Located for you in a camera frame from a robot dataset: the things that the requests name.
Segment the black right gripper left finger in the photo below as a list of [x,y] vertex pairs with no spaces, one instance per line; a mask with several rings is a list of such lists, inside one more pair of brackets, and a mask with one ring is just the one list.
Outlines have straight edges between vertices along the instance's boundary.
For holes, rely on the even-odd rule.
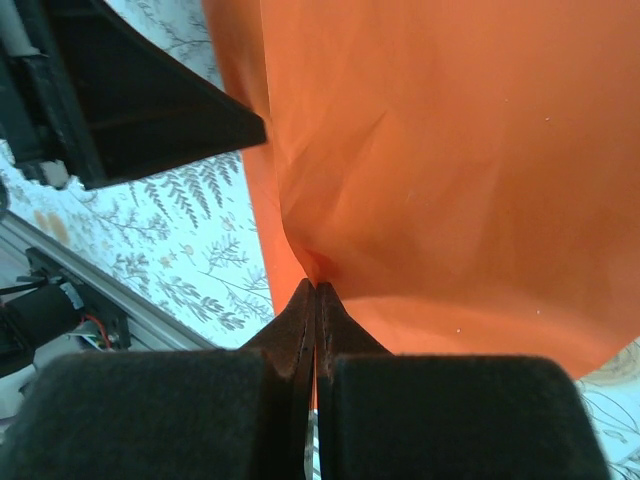
[[35,379],[5,479],[307,479],[316,292],[235,350],[82,353]]

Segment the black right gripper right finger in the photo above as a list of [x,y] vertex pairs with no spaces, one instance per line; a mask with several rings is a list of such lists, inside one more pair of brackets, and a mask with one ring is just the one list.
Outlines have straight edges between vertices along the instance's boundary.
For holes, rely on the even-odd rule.
[[326,479],[606,479],[577,389],[553,361],[394,355],[317,288]]

